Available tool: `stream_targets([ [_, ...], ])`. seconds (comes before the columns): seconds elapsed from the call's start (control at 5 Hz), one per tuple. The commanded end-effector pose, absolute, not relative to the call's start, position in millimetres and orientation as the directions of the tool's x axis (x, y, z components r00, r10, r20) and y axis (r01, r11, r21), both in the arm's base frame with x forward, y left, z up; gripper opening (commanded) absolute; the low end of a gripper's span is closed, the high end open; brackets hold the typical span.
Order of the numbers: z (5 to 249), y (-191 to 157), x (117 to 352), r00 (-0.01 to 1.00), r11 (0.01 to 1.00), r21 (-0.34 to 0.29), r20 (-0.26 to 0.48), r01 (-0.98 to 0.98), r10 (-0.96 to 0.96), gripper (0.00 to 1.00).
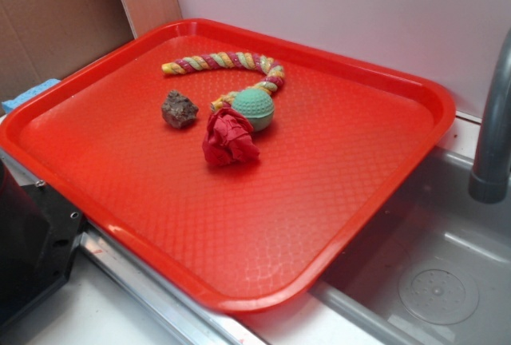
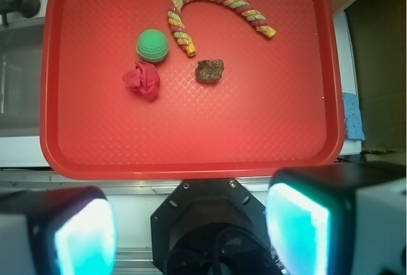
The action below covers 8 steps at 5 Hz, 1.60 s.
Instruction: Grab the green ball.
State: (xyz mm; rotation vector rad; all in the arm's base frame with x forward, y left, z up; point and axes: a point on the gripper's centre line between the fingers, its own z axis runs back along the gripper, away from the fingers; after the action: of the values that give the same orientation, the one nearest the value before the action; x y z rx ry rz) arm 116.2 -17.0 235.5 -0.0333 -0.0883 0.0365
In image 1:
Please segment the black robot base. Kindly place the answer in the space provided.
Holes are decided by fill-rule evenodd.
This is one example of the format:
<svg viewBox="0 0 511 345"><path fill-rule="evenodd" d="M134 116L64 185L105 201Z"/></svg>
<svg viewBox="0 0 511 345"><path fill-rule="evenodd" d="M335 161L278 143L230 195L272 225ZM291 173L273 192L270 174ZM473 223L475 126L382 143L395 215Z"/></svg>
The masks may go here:
<svg viewBox="0 0 511 345"><path fill-rule="evenodd" d="M65 285L85 227L48 184L20 185L1 164L1 330Z"/></svg>

